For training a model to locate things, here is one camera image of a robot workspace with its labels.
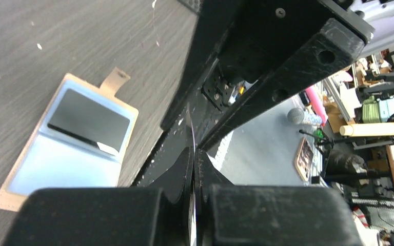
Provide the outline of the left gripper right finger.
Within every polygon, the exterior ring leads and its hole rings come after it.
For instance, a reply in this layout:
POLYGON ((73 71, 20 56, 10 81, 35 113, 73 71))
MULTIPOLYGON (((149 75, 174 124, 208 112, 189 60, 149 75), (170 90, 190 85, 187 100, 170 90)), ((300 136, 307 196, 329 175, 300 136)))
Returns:
POLYGON ((194 159, 197 245, 361 245, 334 189, 238 186, 203 150, 194 159))

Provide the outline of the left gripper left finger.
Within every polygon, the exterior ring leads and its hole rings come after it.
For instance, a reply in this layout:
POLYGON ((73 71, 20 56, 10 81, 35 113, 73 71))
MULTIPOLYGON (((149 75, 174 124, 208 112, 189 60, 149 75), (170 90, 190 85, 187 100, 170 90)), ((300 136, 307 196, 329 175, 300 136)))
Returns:
POLYGON ((146 187, 41 189, 4 245, 192 245, 194 149, 146 187))

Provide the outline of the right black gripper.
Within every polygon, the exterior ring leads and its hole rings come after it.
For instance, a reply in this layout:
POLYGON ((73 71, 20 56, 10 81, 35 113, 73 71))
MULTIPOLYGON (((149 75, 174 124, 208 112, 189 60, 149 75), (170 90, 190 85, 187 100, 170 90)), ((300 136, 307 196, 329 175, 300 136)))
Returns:
POLYGON ((230 131, 347 67, 374 32, 349 5, 350 1, 203 1, 161 129, 168 131, 181 114, 232 23, 218 54, 222 78, 230 83, 258 81, 227 109, 199 149, 212 148, 230 131))

